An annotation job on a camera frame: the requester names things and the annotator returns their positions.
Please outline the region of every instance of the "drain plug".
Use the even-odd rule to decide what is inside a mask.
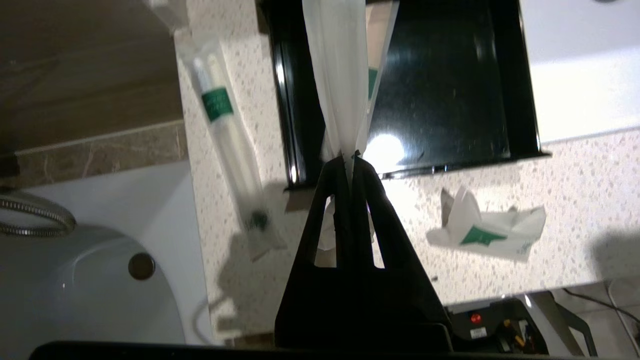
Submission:
[[[156,262],[146,252],[139,252],[129,260],[129,275],[136,280],[147,280],[155,270]]]

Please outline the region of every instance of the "power cord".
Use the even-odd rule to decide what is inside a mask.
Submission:
[[[622,326],[625,328],[625,332],[627,333],[627,336],[629,337],[629,340],[631,340],[631,345],[633,345],[634,350],[636,351],[636,354],[638,357],[640,357],[640,348],[638,347],[638,342],[636,340],[636,338],[634,337],[634,335],[631,333],[631,330],[629,329],[629,327],[627,326],[627,323],[625,322],[625,320],[622,318],[622,314],[627,315],[629,318],[633,319],[633,321],[636,322],[636,328],[640,327],[640,319],[638,319],[635,315],[633,315],[632,313],[629,313],[627,310],[624,309],[620,309],[617,305],[615,300],[613,300],[613,296],[611,295],[611,286],[613,285],[613,282],[615,280],[611,281],[609,283],[609,285],[606,287],[607,290],[607,296],[609,297],[609,301],[611,301],[611,304],[607,304],[604,301],[598,300],[596,298],[587,296],[587,295],[582,295],[582,294],[578,294],[578,293],[574,293],[572,291],[570,291],[567,288],[563,288],[564,292],[574,296],[574,297],[579,297],[580,299],[584,299],[587,301],[591,301],[591,302],[595,302],[596,304],[600,304],[602,306],[608,307],[609,309],[613,309],[615,310],[616,314],[618,315],[618,318],[620,319],[620,322],[622,323]]]
[[[565,293],[567,293],[567,294],[569,294],[569,295],[571,295],[571,296],[579,297],[580,299],[584,299],[584,300],[587,300],[587,301],[595,302],[596,304],[600,304],[600,305],[602,305],[602,306],[606,306],[606,307],[608,307],[609,309],[613,309],[613,310],[615,310],[615,311],[619,311],[620,313],[623,313],[624,315],[627,315],[629,318],[633,319],[633,321],[635,321],[638,325],[640,325],[640,319],[638,319],[637,317],[635,317],[632,313],[629,313],[627,310],[620,309],[620,308],[619,308],[619,307],[617,307],[617,306],[613,306],[613,305],[611,305],[611,304],[613,304],[613,303],[614,303],[614,302],[613,302],[613,299],[611,298],[611,296],[609,296],[609,300],[611,301],[611,304],[608,304],[608,303],[606,303],[606,302],[604,302],[604,301],[600,301],[600,300],[598,300],[598,299],[596,299],[596,298],[593,298],[593,297],[590,297],[590,296],[587,296],[587,295],[582,295],[582,294],[574,293],[574,292],[570,291],[570,290],[569,290],[569,289],[567,289],[567,288],[563,288],[563,290],[564,290],[564,292],[565,292]]]
[[[625,331],[627,332],[627,336],[629,337],[629,340],[631,340],[631,344],[634,346],[634,350],[636,351],[636,355],[638,357],[640,357],[640,347],[638,347],[638,343],[636,341],[636,337],[631,333],[631,330],[629,329],[629,326],[627,325],[627,323],[625,322],[624,319],[622,319],[622,312],[624,310],[620,309],[617,305],[616,305],[616,301],[613,300],[613,295],[611,295],[611,288],[613,287],[613,283],[616,282],[615,280],[612,280],[609,285],[607,286],[607,296],[609,297],[609,300],[611,301],[611,305],[613,305],[613,307],[616,310],[616,314],[618,314],[618,318],[620,319],[620,322],[622,323],[622,326],[625,328]],[[632,316],[632,318],[636,321],[636,327],[639,325],[640,322],[638,322],[638,319],[635,316]]]

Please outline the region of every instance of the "black plastic tray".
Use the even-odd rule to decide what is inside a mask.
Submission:
[[[323,165],[324,120],[301,1],[267,0],[262,9],[289,188],[314,186]],[[368,149],[376,137],[392,136],[403,155],[392,166],[376,166],[382,178],[548,155],[538,140],[520,24],[518,0],[400,1]]]

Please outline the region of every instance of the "red button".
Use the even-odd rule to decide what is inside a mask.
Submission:
[[[472,323],[481,323],[482,322],[482,316],[480,316],[480,314],[473,314],[471,315],[471,322]]]

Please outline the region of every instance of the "white quartz countertop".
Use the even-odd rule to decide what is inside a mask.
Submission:
[[[253,0],[190,1],[194,32],[213,31],[255,147],[274,223],[287,250],[255,263],[218,163],[205,115],[179,61],[180,88],[214,337],[273,330],[307,214],[284,213],[288,193],[268,36]],[[640,273],[640,131],[558,142],[551,158],[385,181],[387,195],[444,304]],[[547,223],[526,263],[429,246],[440,190],[468,186],[481,210],[544,205]]]

